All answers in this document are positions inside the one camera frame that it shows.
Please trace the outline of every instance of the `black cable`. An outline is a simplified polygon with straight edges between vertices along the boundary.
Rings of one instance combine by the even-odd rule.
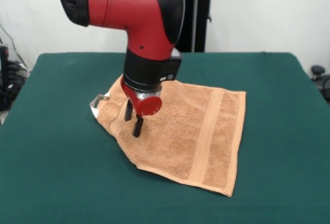
[[[322,84],[322,94],[323,96],[325,97],[325,84],[330,81],[330,75],[323,81],[323,84]]]
[[[17,54],[18,58],[21,60],[21,62],[23,63],[23,65],[28,68],[28,66],[26,65],[25,61],[23,60],[23,58],[19,55],[19,53],[17,52],[17,49],[15,47],[15,43],[14,43],[14,39],[8,34],[8,32],[5,30],[5,28],[2,26],[2,24],[0,23],[0,28],[3,30],[3,32],[9,37],[9,39],[11,40],[12,43],[12,47],[15,51],[15,53]]]

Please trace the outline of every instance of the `silver metal part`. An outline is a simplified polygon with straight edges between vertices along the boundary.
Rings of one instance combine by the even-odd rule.
[[[176,48],[174,48],[172,50],[171,57],[180,57],[180,56],[181,56],[181,54],[180,54],[179,50],[177,50]]]
[[[153,96],[159,97],[161,94],[161,88],[159,91],[154,91],[154,92],[141,92],[141,91],[134,91],[134,92],[138,99],[144,100],[144,99],[147,99],[147,98],[153,97]]]
[[[196,26],[197,26],[197,10],[198,10],[198,0],[194,0],[193,22],[192,22],[192,39],[191,39],[191,52],[195,52]]]

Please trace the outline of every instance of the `black stand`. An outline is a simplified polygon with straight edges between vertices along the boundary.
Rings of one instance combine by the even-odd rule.
[[[205,52],[210,1],[186,0],[184,24],[176,45],[176,49],[180,52]]]
[[[205,52],[210,1],[186,0],[184,24],[176,45],[180,52]]]

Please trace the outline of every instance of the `red robot arm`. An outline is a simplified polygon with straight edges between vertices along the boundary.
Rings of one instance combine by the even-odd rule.
[[[161,82],[175,80],[181,57],[173,57],[185,12],[185,0],[61,0],[75,24],[125,30],[128,45],[122,88],[129,100],[125,119],[136,110],[139,136],[142,116],[157,113]]]

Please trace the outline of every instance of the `white wall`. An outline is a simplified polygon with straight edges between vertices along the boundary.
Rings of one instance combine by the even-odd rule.
[[[292,52],[306,71],[330,70],[330,0],[212,0],[211,16],[208,52]],[[72,24],[59,0],[0,0],[0,22],[30,67],[41,53],[124,52],[127,43],[123,31]]]

